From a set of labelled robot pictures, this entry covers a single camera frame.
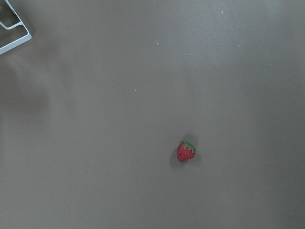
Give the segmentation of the red strawberry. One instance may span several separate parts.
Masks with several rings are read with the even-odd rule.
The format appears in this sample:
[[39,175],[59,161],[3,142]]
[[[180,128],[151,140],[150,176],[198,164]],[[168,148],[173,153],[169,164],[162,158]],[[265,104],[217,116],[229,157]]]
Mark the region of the red strawberry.
[[196,154],[196,148],[188,141],[182,141],[177,148],[177,160],[183,162],[193,159]]

